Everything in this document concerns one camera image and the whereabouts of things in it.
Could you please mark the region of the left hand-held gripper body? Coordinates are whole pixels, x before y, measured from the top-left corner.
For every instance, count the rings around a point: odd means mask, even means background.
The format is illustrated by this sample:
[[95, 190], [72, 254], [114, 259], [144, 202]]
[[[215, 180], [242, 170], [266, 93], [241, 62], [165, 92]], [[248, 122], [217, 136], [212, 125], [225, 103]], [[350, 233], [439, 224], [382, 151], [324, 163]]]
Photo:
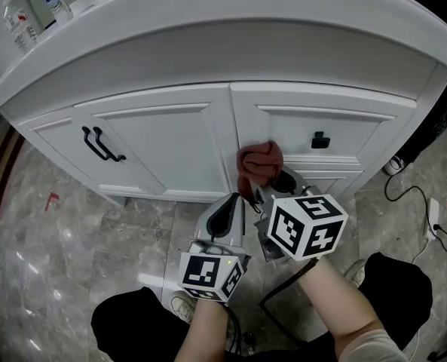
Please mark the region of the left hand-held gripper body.
[[178, 285], [193, 298], [228, 302], [250, 259], [242, 247], [194, 239], [181, 253]]

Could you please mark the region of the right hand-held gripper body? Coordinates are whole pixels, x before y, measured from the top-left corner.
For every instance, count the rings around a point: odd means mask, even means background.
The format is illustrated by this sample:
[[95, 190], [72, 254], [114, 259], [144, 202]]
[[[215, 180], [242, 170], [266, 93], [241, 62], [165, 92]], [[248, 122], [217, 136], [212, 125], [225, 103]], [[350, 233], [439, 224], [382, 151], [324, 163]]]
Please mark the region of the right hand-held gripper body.
[[255, 224], [267, 261], [309, 260], [333, 252], [348, 220], [343, 207], [315, 186], [288, 198], [257, 202], [264, 216]]

